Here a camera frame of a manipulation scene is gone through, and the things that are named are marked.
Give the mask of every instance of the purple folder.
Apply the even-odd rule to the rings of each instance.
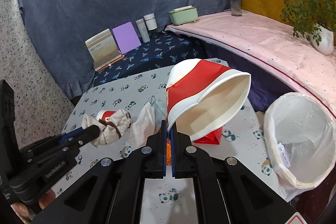
[[[127,22],[123,25],[112,29],[115,40],[121,53],[129,52],[130,50],[141,46],[141,42],[134,30],[132,22]]]

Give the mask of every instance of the brown hair tie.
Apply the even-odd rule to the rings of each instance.
[[[112,126],[113,128],[115,128],[115,130],[116,130],[116,132],[119,136],[119,139],[121,138],[120,131],[119,131],[118,127],[113,122],[106,122],[106,121],[103,121],[102,119],[99,119],[99,122],[102,123],[104,126]]]

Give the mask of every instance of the pink tablecloth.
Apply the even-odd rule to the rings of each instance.
[[[336,119],[336,51],[319,53],[307,40],[293,37],[291,26],[246,11],[233,17],[228,11],[167,29],[246,58],[293,90],[314,97]]]

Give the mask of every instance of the bottle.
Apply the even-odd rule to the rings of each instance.
[[[144,43],[149,42],[151,39],[149,38],[145,21],[143,19],[139,19],[135,23],[138,26],[142,41]]]
[[[158,33],[157,33],[158,26],[156,24],[154,14],[145,15],[143,17],[143,19],[145,20],[147,29],[149,30],[149,36],[151,38],[157,38],[157,36],[158,36]]]

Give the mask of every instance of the book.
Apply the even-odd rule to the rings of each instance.
[[[93,60],[101,66],[114,58],[119,58],[121,53],[109,29],[85,41]]]
[[[116,59],[116,60],[114,60],[114,61],[112,61],[112,62],[108,62],[108,63],[106,63],[105,65],[103,65],[103,67],[100,66],[100,67],[96,68],[95,71],[96,71],[96,72],[101,72],[101,71],[105,70],[106,68],[111,67],[113,64],[117,63],[118,61],[123,60],[124,57],[125,57],[125,56],[122,55],[122,56],[119,57],[118,59]]]
[[[132,22],[127,22],[115,27],[112,29],[112,32],[122,54],[141,46],[141,42],[134,30]]]

